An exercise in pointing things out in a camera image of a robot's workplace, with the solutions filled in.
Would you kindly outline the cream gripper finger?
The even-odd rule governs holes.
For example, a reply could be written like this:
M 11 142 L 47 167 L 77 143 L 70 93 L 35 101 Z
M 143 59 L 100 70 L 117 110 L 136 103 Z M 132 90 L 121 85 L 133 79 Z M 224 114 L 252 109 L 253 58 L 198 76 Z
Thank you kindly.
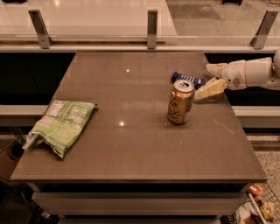
M 201 100 L 213 95 L 221 94 L 226 88 L 227 83 L 225 80 L 212 78 L 195 92 L 194 99 Z
M 206 70 L 214 77 L 225 78 L 224 68 L 227 63 L 207 64 Z

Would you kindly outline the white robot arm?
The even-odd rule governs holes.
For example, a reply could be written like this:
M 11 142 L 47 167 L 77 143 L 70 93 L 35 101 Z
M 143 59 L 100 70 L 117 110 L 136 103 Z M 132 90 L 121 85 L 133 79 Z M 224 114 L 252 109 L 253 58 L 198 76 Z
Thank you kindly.
M 196 92 L 194 99 L 202 100 L 229 90 L 250 87 L 280 89 L 280 51 L 274 57 L 237 60 L 230 63 L 207 64 L 206 70 L 213 76 Z

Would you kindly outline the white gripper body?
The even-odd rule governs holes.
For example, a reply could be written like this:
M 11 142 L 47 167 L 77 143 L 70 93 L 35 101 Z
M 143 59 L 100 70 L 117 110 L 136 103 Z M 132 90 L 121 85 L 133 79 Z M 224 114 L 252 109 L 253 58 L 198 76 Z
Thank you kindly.
M 227 82 L 229 90 L 242 90 L 246 85 L 246 61 L 233 61 L 224 66 L 221 71 L 221 78 Z

